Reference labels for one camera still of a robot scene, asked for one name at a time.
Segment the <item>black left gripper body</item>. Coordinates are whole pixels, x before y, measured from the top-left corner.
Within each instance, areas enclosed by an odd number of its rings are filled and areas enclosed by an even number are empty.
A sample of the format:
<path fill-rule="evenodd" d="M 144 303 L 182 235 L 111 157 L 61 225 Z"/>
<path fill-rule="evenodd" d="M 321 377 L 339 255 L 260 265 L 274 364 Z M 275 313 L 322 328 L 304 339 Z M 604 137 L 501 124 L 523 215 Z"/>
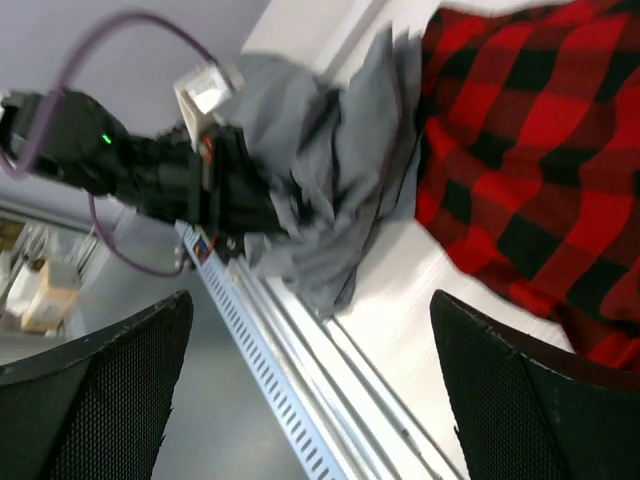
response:
<path fill-rule="evenodd" d="M 212 127 L 199 135 L 189 158 L 187 222 L 210 238 L 283 231 L 240 128 Z"/>

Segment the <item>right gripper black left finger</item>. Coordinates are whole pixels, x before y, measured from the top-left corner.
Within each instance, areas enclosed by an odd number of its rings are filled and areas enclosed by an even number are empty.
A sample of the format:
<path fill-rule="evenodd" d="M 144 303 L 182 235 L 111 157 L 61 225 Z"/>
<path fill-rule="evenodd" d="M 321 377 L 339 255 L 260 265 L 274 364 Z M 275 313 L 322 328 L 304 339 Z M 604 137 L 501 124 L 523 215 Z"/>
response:
<path fill-rule="evenodd" d="M 194 307 L 188 291 L 1 368 L 4 479 L 149 479 Z"/>

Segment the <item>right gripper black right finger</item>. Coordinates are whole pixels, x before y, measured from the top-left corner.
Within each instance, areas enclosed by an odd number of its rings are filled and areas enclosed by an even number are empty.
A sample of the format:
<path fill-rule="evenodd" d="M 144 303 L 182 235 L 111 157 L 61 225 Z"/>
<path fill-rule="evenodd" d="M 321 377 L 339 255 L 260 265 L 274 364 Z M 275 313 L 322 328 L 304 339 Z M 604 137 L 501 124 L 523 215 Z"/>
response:
<path fill-rule="evenodd" d="M 438 290 L 431 325 L 473 479 L 636 479 L 639 377 Z"/>

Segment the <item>grey button shirt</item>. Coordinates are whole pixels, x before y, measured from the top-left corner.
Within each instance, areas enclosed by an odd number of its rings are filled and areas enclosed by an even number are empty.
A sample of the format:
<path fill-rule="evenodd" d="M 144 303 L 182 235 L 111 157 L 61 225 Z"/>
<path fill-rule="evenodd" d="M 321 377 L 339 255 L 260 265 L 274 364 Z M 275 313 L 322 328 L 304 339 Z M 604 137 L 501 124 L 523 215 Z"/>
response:
<path fill-rule="evenodd" d="M 247 234 L 247 261 L 333 314 L 353 297 L 377 224 L 415 205 L 421 39 L 379 32 L 342 88 L 277 54 L 236 64 L 244 85 L 220 112 L 243 130 L 281 227 Z"/>

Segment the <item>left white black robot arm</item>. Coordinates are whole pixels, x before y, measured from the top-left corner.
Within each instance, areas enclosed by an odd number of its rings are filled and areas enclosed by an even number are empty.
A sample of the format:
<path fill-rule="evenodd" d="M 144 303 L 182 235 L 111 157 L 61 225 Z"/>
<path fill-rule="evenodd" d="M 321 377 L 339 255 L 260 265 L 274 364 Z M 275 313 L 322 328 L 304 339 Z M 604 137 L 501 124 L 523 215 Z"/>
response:
<path fill-rule="evenodd" d="M 138 136 L 89 95 L 66 91 L 32 171 L 209 237 L 283 230 L 242 130 L 230 125 L 213 125 L 197 141 L 183 127 Z"/>

